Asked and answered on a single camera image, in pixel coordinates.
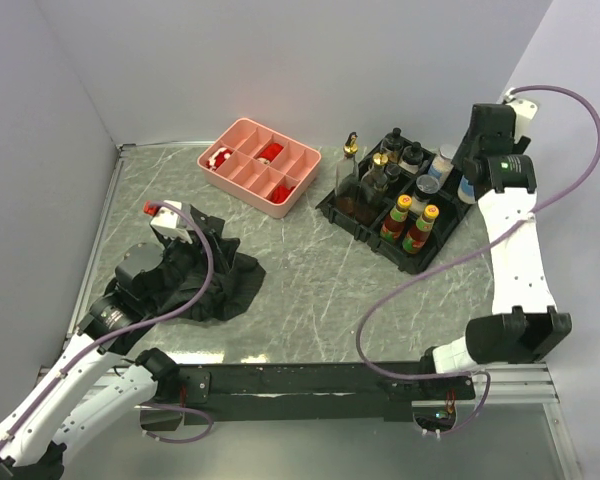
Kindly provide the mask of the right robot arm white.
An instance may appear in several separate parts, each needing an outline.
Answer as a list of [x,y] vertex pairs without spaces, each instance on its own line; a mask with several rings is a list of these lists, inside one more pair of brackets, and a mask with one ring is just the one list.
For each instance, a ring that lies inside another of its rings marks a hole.
[[417,376],[427,397],[440,398],[450,390],[452,372],[539,362],[571,332],[570,315],[558,312],[549,290],[532,212],[537,182],[524,151],[537,111],[524,99],[472,108],[453,164],[472,186],[494,245],[492,313],[471,320],[462,338],[433,349],[433,364]]

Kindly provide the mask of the blue label jar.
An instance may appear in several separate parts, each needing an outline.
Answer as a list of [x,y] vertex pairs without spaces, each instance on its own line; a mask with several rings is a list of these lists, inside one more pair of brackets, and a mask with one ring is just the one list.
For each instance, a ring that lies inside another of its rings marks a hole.
[[462,201],[465,204],[472,205],[476,203],[474,186],[469,182],[469,180],[465,176],[462,176],[458,185],[457,197],[460,201]]

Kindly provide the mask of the sauce bottle yellow cap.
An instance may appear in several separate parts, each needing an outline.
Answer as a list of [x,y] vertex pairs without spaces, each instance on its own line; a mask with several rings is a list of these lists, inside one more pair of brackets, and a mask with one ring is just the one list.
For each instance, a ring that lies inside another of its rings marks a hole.
[[428,240],[433,225],[440,214],[436,205],[427,205],[422,214],[406,233],[402,249],[409,255],[418,253]]
[[412,205],[412,198],[409,195],[400,195],[390,212],[385,217],[380,237],[387,242],[394,244],[400,237],[408,218],[408,212]]

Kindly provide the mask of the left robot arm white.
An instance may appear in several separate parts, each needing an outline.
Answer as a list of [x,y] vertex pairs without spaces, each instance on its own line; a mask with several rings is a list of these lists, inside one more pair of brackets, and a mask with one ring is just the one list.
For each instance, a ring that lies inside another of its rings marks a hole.
[[70,352],[66,359],[61,359],[11,416],[0,423],[0,453],[4,449],[22,453],[24,449],[17,446],[15,441],[26,436],[28,430],[31,430],[33,434],[45,433],[49,437],[55,433],[69,411],[77,405],[95,380],[99,379],[107,369],[106,362],[113,358],[108,353],[99,354],[98,347],[118,337],[150,329],[156,324],[180,316],[182,312],[192,307],[208,289],[214,273],[214,260],[210,243],[202,229],[194,222],[189,213],[169,202],[153,202],[150,206],[159,210],[171,211],[181,219],[183,224],[196,233],[207,259],[207,274],[203,285],[196,295],[178,309],[115,330],[96,340],[77,339],[73,341],[72,344],[76,347],[74,351]]

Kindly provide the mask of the white salt bottle black cap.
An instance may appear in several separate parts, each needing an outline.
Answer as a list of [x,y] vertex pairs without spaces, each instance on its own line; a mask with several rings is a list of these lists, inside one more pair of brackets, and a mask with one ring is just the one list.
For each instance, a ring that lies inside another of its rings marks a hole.
[[399,166],[411,173],[417,174],[424,161],[424,152],[419,142],[413,142],[406,146],[400,157]]

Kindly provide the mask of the glass oil bottle gold spout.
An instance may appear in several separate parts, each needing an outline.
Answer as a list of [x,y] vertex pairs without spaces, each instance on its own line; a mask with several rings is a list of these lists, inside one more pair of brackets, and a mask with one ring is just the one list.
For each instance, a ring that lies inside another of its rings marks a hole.
[[384,173],[388,163],[386,155],[376,153],[370,169],[360,180],[355,207],[355,218],[365,226],[370,226],[382,207],[382,199],[387,189],[387,176]]

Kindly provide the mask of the clear lid seasoning jar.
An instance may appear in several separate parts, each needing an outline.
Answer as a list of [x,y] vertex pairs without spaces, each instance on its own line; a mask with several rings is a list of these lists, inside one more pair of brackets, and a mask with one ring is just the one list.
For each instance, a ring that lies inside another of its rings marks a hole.
[[420,175],[415,181],[410,211],[415,215],[421,215],[439,189],[440,183],[435,176],[429,174]]

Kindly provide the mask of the brown spice bottle black cap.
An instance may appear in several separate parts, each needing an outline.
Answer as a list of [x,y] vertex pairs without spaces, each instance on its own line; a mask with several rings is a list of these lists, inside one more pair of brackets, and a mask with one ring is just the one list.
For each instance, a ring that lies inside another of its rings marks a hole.
[[380,144],[380,153],[387,156],[390,163],[397,164],[404,149],[404,140],[402,131],[399,127],[394,127],[387,133]]

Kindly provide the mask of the blue label white granule bottle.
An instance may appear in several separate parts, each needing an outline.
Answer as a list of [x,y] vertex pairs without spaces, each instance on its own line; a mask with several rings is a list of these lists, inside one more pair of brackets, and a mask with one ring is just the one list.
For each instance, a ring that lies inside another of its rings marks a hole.
[[429,166],[427,174],[436,178],[440,186],[444,185],[453,171],[454,166],[452,160],[456,151],[457,147],[454,145],[441,145],[437,149],[436,155]]

